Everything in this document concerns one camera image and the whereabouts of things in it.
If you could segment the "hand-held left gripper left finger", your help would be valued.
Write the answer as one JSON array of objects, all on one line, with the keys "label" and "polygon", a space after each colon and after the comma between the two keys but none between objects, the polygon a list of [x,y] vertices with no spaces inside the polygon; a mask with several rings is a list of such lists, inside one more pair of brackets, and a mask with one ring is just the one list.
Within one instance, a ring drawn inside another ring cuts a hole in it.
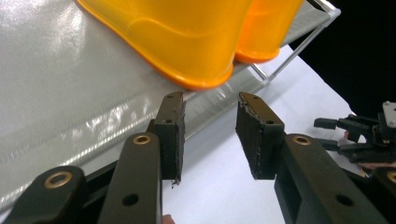
[{"label": "hand-held left gripper left finger", "polygon": [[175,91],[163,97],[148,132],[158,136],[161,149],[162,178],[174,185],[181,182],[185,145],[185,108],[183,92]]}]

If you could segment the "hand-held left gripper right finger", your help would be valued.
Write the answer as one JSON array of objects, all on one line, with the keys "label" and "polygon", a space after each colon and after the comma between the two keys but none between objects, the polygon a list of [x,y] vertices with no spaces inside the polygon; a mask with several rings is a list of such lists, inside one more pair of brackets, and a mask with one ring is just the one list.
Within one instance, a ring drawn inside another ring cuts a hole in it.
[{"label": "hand-held left gripper right finger", "polygon": [[284,129],[284,122],[261,97],[242,91],[238,94],[235,131],[254,179],[276,177]]}]

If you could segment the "yellow rain boot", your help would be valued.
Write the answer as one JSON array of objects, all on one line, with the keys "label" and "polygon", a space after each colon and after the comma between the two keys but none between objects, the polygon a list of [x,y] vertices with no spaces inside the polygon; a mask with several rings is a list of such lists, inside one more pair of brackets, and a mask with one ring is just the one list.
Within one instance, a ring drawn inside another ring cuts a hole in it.
[{"label": "yellow rain boot", "polygon": [[77,0],[164,77],[190,90],[225,83],[252,0]]},{"label": "yellow rain boot", "polygon": [[279,53],[304,0],[252,0],[235,59],[241,63],[265,63]]}]

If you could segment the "metal shoe rack grey shelves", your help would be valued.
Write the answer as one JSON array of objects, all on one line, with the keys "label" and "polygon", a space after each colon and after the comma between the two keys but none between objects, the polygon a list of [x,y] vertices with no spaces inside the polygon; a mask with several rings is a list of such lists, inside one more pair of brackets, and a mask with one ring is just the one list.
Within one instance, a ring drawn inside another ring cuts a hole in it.
[{"label": "metal shoe rack grey shelves", "polygon": [[[263,66],[277,77],[290,48]],[[238,67],[210,91],[186,93],[186,138],[270,83]],[[58,165],[91,173],[114,161],[175,85],[75,0],[0,0],[0,216]]]}]

